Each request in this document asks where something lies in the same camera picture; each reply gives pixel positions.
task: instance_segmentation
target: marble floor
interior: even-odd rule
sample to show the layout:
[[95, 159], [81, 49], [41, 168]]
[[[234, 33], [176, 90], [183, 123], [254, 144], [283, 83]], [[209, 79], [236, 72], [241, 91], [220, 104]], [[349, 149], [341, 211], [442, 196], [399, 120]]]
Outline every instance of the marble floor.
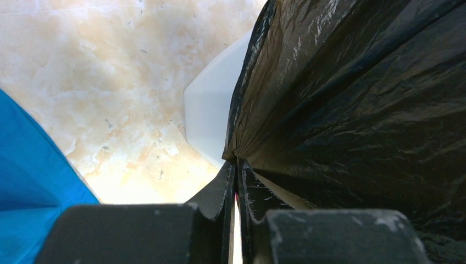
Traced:
[[0, 87], [104, 203], [184, 202], [217, 173], [182, 94], [265, 0], [4, 0]]

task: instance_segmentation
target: black plastic object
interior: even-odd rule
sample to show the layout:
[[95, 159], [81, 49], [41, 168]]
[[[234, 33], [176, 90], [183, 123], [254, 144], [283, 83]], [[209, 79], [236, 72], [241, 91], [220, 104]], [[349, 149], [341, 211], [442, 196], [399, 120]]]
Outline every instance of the black plastic object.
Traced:
[[401, 211], [465, 263], [465, 43], [464, 0], [269, 0], [223, 157], [318, 208]]
[[401, 213], [296, 211], [247, 161], [238, 166], [226, 162], [185, 205], [72, 207], [53, 226], [36, 263], [232, 263], [235, 192], [244, 264], [429, 263]]
[[226, 162], [185, 205], [72, 207], [36, 263], [230, 263], [235, 167]]
[[406, 217], [389, 210], [272, 210], [265, 263], [430, 263]]
[[244, 264], [430, 263], [406, 217], [390, 210], [293, 210], [238, 161]]

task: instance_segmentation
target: blue plastic bag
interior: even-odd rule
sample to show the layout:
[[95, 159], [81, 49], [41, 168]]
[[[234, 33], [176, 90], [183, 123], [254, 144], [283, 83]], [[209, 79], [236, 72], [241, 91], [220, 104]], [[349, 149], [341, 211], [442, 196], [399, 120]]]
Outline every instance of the blue plastic bag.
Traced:
[[45, 131], [0, 90], [0, 263], [32, 263], [65, 209], [97, 203]]

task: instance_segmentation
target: black plastic bag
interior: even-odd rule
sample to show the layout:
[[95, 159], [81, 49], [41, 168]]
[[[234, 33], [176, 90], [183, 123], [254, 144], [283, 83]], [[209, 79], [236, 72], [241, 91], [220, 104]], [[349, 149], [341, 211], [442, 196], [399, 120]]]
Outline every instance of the black plastic bag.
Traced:
[[466, 263], [465, 2], [269, 0], [223, 158], [317, 208], [399, 210]]

